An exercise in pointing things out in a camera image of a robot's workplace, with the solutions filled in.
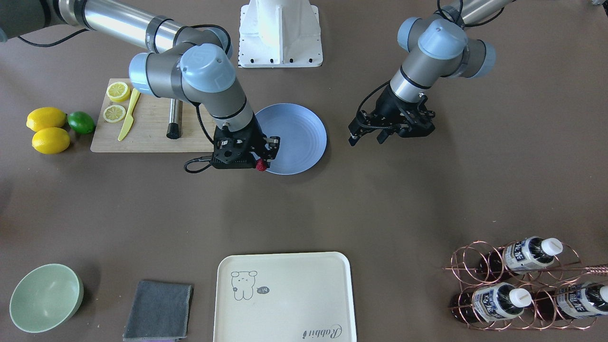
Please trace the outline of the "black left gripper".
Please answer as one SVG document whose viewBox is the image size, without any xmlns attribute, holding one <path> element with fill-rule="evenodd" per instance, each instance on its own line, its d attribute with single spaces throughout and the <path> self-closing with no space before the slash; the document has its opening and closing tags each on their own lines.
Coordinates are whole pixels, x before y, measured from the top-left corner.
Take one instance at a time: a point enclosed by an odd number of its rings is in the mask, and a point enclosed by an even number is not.
<svg viewBox="0 0 608 342">
<path fill-rule="evenodd" d="M 363 135 L 378 130 L 378 143 L 384 143 L 391 135 L 397 134 L 401 138 L 421 138 L 430 135 L 435 126 L 432 119 L 435 112 L 426 108 L 427 96 L 419 95 L 413 103 L 400 99 L 389 85 L 382 85 L 382 94 L 376 101 L 371 113 L 362 110 L 363 104 L 374 93 L 380 90 L 377 87 L 361 102 L 356 113 L 348 125 L 351 134 L 348 142 L 355 146 Z"/>
</svg>

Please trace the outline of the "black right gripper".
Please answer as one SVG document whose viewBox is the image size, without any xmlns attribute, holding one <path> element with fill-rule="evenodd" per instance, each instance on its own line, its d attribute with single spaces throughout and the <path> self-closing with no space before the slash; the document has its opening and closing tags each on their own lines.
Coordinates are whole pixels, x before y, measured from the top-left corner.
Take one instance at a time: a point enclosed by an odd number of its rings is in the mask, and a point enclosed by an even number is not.
<svg viewBox="0 0 608 342">
<path fill-rule="evenodd" d="M 253 118 L 245 128 L 236 132 L 215 128 L 213 143 L 211 165 L 215 169 L 255 169 L 258 159 L 264 160 L 267 169 L 278 154 L 280 137 L 266 137 L 257 119 Z"/>
</svg>

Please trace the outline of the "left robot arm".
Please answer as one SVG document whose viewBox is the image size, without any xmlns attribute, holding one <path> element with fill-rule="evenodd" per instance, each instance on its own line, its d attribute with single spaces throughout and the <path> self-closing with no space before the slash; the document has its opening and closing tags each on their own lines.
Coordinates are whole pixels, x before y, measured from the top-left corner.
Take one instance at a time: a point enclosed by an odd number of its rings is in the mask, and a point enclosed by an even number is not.
<svg viewBox="0 0 608 342">
<path fill-rule="evenodd" d="M 488 74 L 496 61 L 495 48 L 482 40 L 470 40 L 466 30 L 497 18 L 507 0 L 456 0 L 428 18 L 411 17 L 399 30 L 398 44 L 408 52 L 406 60 L 381 91 L 374 109 L 358 107 L 348 126 L 351 146 L 359 138 L 378 131 L 378 143 L 397 134 L 402 138 L 430 135 L 435 113 L 426 107 L 427 91 L 439 78 L 476 78 Z"/>
</svg>

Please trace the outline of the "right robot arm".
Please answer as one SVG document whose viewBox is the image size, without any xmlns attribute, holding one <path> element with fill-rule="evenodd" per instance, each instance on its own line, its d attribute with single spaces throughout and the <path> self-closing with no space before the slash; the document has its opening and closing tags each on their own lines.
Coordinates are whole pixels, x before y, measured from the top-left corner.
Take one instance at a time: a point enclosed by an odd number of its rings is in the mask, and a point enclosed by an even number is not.
<svg viewBox="0 0 608 342">
<path fill-rule="evenodd" d="M 130 62 L 131 84 L 141 93 L 203 105 L 216 128 L 217 169 L 264 171 L 278 153 L 280 138 L 267 137 L 229 60 L 229 34 L 204 30 L 115 0 L 3 0 L 1 41 L 60 24 L 106 33 L 146 52 Z"/>
</svg>

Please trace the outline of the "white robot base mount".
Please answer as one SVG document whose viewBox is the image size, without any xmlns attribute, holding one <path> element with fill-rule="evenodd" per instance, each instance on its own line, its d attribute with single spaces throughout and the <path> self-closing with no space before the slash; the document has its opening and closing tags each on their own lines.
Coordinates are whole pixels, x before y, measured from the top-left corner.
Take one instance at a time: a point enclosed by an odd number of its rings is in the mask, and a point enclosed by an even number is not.
<svg viewBox="0 0 608 342">
<path fill-rule="evenodd" d="M 241 68 L 319 67 L 321 22 L 308 0 L 251 0 L 240 9 Z"/>
</svg>

